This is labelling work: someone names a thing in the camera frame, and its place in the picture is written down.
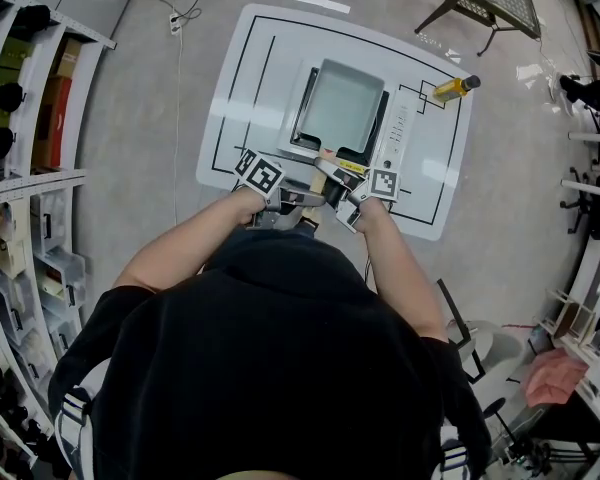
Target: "gray floor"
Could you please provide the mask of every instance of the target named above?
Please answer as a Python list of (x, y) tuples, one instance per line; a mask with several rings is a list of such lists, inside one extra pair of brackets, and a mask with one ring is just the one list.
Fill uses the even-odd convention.
[[(344, 15), (288, 0), (201, 0), (201, 17), (184, 29), (177, 205), (180, 219), (219, 197), (195, 179), (200, 142), (216, 80), (236, 20), (248, 3), (328, 14), (379, 30), (480, 76), (461, 179), (442, 238), (405, 237), (432, 280), (442, 277), (468, 319), (530, 324), (545, 289), (561, 287), (581, 237), (566, 233), (573, 213), (560, 210), (560, 179), (585, 167), (588, 152), (567, 141), (586, 125), (582, 109), (569, 118), (550, 103), (554, 67), (582, 73), (584, 44), (571, 0), (534, 0), (543, 44), (518, 32), (499, 34), (478, 58), (489, 29), (450, 13), (413, 29), (442, 0), (334, 0)], [(186, 9), (193, 0), (178, 0)], [(179, 41), (170, 35), (169, 7), (131, 0), (101, 61), (85, 115), (79, 163), (90, 170), (75, 213), (77, 251), (89, 261), (92, 302), (131, 256), (168, 229), (173, 216), (176, 83)], [(360, 269), (366, 252), (325, 212), (320, 236)]]

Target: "yellow bottle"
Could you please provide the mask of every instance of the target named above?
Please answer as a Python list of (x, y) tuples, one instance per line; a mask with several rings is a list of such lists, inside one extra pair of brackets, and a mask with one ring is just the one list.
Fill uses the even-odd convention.
[(433, 97), (438, 101), (445, 103), (449, 100), (466, 96), (471, 89), (480, 87), (480, 84), (480, 79), (476, 75), (471, 75), (464, 80), (461, 78), (454, 78), (453, 80), (449, 80), (436, 87), (433, 90)]

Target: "storage bin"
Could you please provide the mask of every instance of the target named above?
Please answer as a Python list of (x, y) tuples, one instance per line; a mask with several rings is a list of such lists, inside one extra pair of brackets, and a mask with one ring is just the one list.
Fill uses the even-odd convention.
[(60, 359), (76, 339), (78, 333), (72, 321), (64, 322), (54, 332), (51, 333), (51, 341), (56, 351), (56, 356)]
[(25, 268), (24, 244), (0, 239), (0, 270), (14, 279)]
[(0, 323), (7, 338), (16, 345), (20, 345), (35, 326), (31, 284), (24, 274), (22, 277), (24, 279), (19, 277), (16, 284), (0, 270)]
[(56, 247), (44, 255), (36, 253), (34, 262), (40, 302), (66, 320), (67, 312), (85, 301), (84, 258)]
[(0, 239), (20, 242), (27, 236), (27, 203), (18, 199), (0, 204)]
[(42, 337), (33, 329), (19, 347), (11, 347), (22, 371), (26, 372), (31, 386), (37, 390), (40, 381), (51, 371), (42, 348)]
[(66, 194), (54, 190), (31, 197), (31, 239), (33, 250), (46, 254), (64, 244), (66, 236)]

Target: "gray tray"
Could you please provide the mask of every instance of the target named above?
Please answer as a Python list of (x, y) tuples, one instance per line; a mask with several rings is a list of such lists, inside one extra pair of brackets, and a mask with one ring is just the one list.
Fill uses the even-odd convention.
[(300, 133), (320, 140), (320, 147), (346, 147), (361, 153), (373, 127), (384, 82), (328, 59), (322, 62)]

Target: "cardboard box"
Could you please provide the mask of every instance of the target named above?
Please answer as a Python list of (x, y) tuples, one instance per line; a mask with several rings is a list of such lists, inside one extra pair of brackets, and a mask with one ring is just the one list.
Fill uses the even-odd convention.
[(70, 90), (70, 78), (52, 76), (47, 80), (33, 141), (31, 165), (34, 167), (60, 167), (62, 131)]
[(73, 70), (78, 62), (78, 56), (80, 55), (80, 49), (82, 43), (75, 39), (67, 38), (63, 40), (58, 48), (58, 55), (54, 61), (53, 73), (58, 76), (66, 76), (71, 78), (73, 76)]

